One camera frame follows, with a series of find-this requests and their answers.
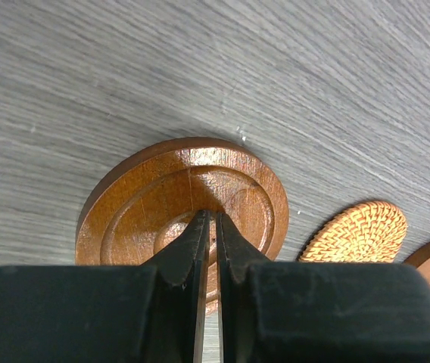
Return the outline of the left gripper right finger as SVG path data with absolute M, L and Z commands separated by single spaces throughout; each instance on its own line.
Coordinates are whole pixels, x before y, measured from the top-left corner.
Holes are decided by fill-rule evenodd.
M 246 240 L 225 213 L 216 217 L 217 296 L 222 362 L 248 362 L 255 341 L 255 309 L 249 267 L 264 254 Z

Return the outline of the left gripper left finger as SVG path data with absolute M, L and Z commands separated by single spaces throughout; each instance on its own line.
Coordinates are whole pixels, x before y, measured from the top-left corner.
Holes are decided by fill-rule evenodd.
M 201 361 L 209 250 L 210 212 L 200 210 L 145 263 L 157 269 L 145 362 Z

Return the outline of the small woven rattan coaster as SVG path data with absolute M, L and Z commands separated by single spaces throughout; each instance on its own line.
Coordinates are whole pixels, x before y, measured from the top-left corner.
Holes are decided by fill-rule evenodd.
M 306 245 L 300 262 L 393 262 L 407 235 L 407 219 L 394 204 L 369 201 L 345 209 Z

